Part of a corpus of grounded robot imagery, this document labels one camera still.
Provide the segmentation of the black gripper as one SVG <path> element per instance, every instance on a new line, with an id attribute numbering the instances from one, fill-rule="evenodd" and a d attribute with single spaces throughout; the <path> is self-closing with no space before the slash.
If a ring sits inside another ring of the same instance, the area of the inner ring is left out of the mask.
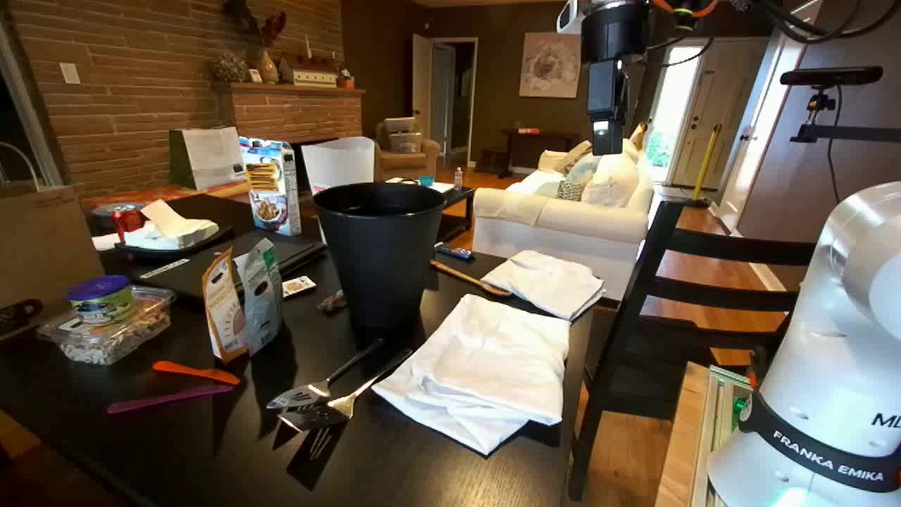
<path id="1" fill-rule="evenodd" d="M 581 39 L 588 70 L 591 151 L 615 154 L 623 149 L 629 110 L 626 58 L 640 56 L 647 44 L 647 1 L 593 0 L 584 15 Z"/>

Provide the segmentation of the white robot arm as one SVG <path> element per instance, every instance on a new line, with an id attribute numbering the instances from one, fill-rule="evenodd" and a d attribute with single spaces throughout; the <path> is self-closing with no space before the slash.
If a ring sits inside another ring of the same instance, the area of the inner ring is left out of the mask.
<path id="1" fill-rule="evenodd" d="M 824 218 L 788 328 L 707 475 L 726 507 L 901 507 L 901 183 Z"/>

